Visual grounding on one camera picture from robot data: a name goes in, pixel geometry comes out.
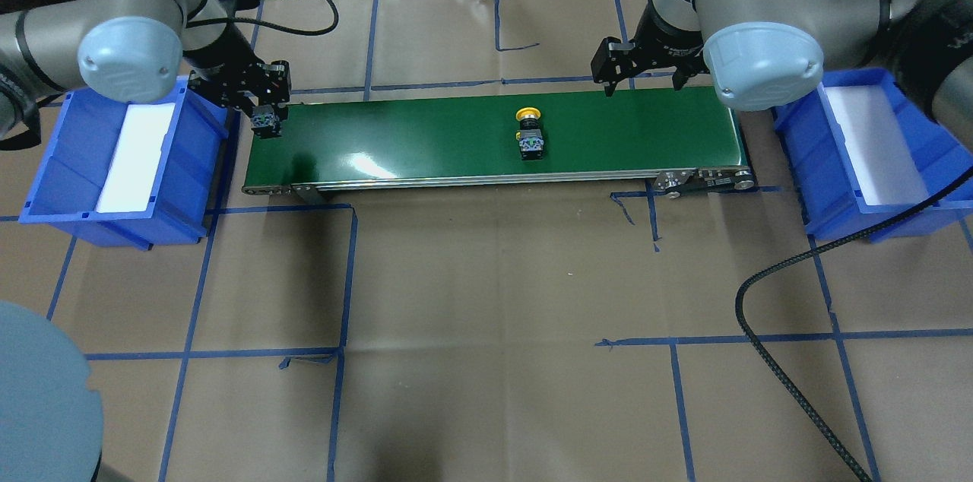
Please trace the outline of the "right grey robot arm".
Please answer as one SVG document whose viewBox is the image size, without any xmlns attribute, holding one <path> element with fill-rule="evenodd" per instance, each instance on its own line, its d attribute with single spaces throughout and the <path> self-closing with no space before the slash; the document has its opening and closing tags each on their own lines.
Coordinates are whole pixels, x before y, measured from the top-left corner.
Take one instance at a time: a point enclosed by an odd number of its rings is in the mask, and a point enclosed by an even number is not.
<svg viewBox="0 0 973 482">
<path fill-rule="evenodd" d="M 635 35 L 604 39 L 591 62 L 607 95 L 660 68 L 675 88 L 708 74 L 743 111 L 799 100 L 826 72 L 882 68 L 928 119 L 971 141 L 971 0 L 647 0 Z"/>
</svg>

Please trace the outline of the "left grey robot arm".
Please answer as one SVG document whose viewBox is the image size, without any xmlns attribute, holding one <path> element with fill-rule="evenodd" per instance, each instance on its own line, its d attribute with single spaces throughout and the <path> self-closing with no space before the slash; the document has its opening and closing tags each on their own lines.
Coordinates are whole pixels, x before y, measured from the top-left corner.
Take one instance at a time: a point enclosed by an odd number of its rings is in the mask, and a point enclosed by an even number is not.
<svg viewBox="0 0 973 482">
<path fill-rule="evenodd" d="M 42 140 L 39 111 L 79 88 L 149 104 L 190 66 L 189 87 L 237 110 L 254 135 L 278 137 L 291 94 L 289 64 L 264 62 L 226 0 L 73 0 L 2 15 L 2 150 Z"/>
</svg>

